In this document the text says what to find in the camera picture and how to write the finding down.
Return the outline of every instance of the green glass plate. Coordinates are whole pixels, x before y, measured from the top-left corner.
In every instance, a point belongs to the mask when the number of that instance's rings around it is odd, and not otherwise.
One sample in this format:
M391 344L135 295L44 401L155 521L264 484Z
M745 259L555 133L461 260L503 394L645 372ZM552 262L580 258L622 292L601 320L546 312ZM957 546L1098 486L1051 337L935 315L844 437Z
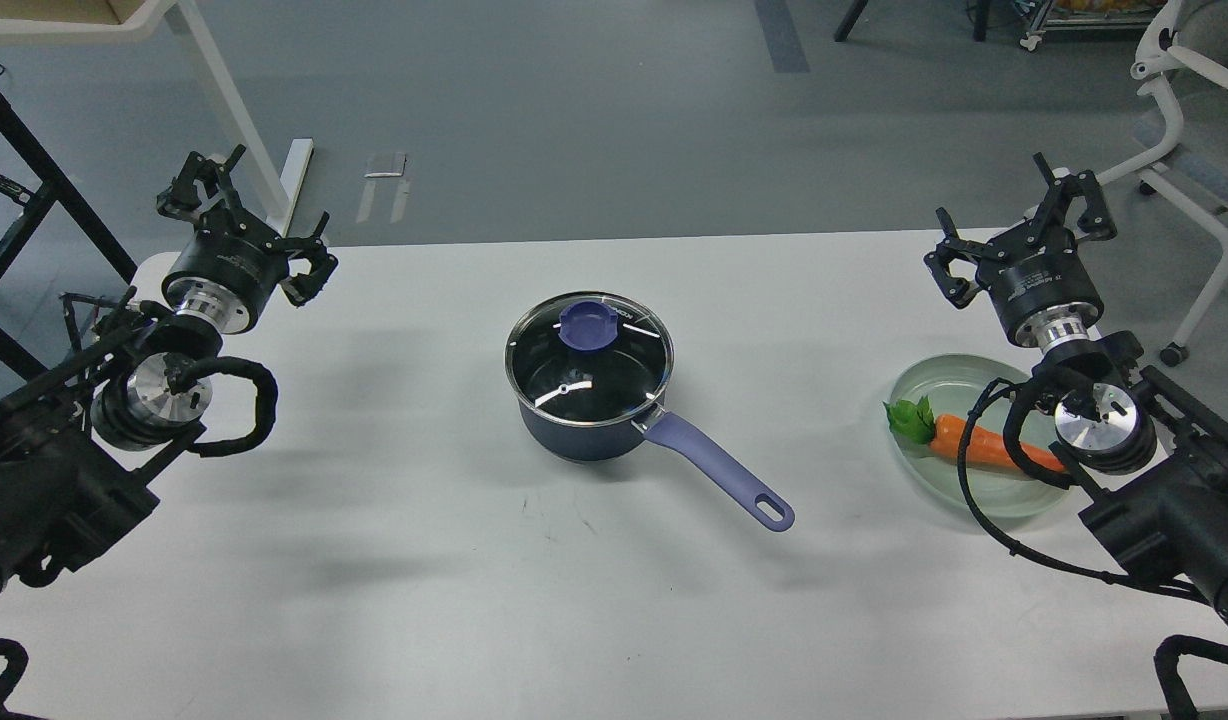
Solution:
M935 415L950 413L965 418L975 404L982 388L995 378L1007 378L1011 382L1027 381L1027 375L1018 369L976 355L938 355L903 370L889 393L889 402L920 401L921 396L930 398ZM980 428L1001 432L1006 415L1009 413L1008 401L997 401L979 420ZM957 463L943 460L926 447L907 441L905 437L889 437L898 448L914 478L928 488L936 498L965 509L965 496L962 495L962 483L957 478ZM1047 447L1054 442L1052 418L1040 413L1027 417L1022 428L1022 441L1038 447ZM990 518L1030 518L1052 506L1059 505L1067 495L1065 489L1047 484L1018 471L995 471L970 466L966 472L970 478L970 491L975 503Z

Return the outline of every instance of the tabletop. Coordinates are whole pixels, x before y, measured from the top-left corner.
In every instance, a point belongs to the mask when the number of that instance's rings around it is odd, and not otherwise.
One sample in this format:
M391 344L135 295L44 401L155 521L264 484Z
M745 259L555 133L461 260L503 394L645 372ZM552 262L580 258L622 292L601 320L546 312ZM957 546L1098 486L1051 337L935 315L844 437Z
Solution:
M966 232L986 237L989 231ZM1018 369L985 300L939 300L937 231L349 247L225 354L280 383L265 445L184 456L161 506L49 589L12 582L48 718L1027 718L1163 706L1207 607L1008 555L907 477L882 402L949 351ZM144 263L156 296L174 259ZM576 464L527 432L513 323L578 290L650 306L666 404L796 510L771 533L673 452ZM221 383L211 437L243 434ZM146 456L122 456L135 462ZM1012 532L1114 569L1068 493ZM1201 706L1228 668L1185 666Z

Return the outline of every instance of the black stand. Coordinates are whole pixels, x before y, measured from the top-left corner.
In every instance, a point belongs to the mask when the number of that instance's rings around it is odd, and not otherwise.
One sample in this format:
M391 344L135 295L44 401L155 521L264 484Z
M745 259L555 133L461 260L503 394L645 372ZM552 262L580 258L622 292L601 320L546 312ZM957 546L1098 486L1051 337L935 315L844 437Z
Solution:
M61 205L71 215L72 220L95 243L103 258L112 264L112 268L120 274L125 283L134 278L138 265L130 258L115 237L108 231L107 225L98 219L93 208L80 195L80 190L71 184L71 181L58 168L52 156L41 146L37 138L32 135L23 120L10 108L9 100L0 91L0 133L15 152L28 165L33 173L41 179L38 190L18 186L12 181L0 178L0 192L10 200L23 208L23 214L6 229L0 241L0 281L20 251L28 243L29 237L41 227L48 211L55 205ZM12 337L0 327L0 361L5 362L21 378L33 378L45 372L47 367L39 360L26 351Z
M984 42L989 38L989 9L992 5L992 0L977 0L977 5L974 9L974 41ZM850 4L850 10L846 12L846 17L841 20L837 26L837 33L834 38L836 42L845 42L850 37L850 31L853 25L858 22L858 15L862 14L862 9L866 9L867 0L853 0Z

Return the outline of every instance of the glass lid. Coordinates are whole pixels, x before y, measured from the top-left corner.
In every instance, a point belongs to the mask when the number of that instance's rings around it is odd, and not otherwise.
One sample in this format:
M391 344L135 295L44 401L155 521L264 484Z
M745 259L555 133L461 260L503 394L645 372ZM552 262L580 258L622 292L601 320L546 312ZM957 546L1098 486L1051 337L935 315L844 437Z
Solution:
M545 300L515 326L506 370L523 404L564 424L613 424L652 405L672 374L658 316L609 292Z

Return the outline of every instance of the toy carrot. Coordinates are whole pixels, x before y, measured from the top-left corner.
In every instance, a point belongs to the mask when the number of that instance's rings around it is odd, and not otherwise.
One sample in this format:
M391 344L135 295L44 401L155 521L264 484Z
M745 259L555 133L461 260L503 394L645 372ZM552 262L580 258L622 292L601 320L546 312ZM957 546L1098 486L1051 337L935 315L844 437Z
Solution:
M885 417L889 418L889 429L894 434L910 439L916 445L930 447L930 451L939 457L957 461L957 448L960 447L962 434L965 432L965 419L948 414L935 418L935 413L930 409L928 397L921 397L917 402L899 401L893 405L884 402L883 405L885 407ZM1066 472L1062 462L1059 462L1059 457L1054 456L1052 452L1027 444L1022 444L1022 451L1044 468L1059 473ZM976 464L1018 469L1018 466L1013 464L1013 460L1006 452L1006 442L1001 437L1001 432L992 432L992 430L977 425L970 436L970 447L966 448L965 460L966 462L976 462Z

